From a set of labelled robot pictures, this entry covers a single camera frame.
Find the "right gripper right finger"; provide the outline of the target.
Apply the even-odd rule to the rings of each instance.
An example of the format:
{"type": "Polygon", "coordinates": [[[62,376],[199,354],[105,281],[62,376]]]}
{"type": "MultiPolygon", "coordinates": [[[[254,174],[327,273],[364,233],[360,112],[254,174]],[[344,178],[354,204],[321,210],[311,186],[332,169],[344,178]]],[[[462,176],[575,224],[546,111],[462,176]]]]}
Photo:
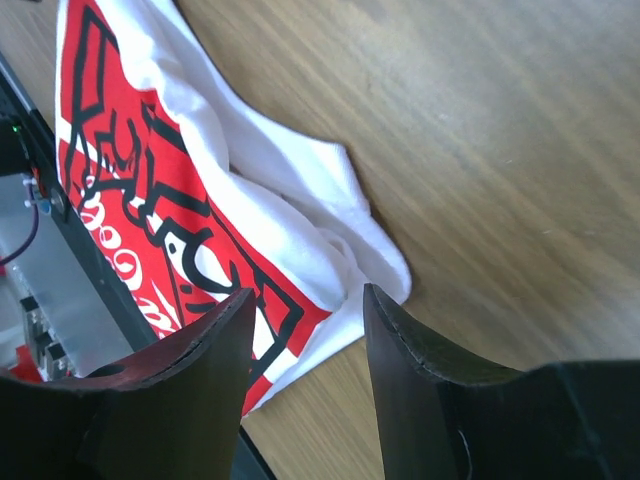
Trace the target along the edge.
{"type": "Polygon", "coordinates": [[[518,371],[413,318],[380,287],[363,316],[389,479],[635,479],[639,364],[518,371]]]}

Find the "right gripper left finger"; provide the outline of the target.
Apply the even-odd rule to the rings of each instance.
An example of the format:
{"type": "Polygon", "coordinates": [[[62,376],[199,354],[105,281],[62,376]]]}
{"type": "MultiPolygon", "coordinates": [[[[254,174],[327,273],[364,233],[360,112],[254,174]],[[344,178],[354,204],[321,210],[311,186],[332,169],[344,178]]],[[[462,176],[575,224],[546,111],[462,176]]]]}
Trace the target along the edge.
{"type": "Polygon", "coordinates": [[[1,377],[5,479],[227,479],[246,392],[255,295],[85,378],[1,377]]]}

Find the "white t shirt red print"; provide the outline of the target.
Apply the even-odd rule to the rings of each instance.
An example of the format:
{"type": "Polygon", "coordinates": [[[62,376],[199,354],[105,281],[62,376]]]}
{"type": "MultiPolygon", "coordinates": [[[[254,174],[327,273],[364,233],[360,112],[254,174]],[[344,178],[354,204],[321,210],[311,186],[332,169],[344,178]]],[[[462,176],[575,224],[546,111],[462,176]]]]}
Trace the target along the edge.
{"type": "Polygon", "coordinates": [[[171,1],[63,1],[57,171],[159,338],[241,288],[256,296],[243,409],[362,337],[366,284],[412,280],[336,143],[262,115],[171,1]]]}

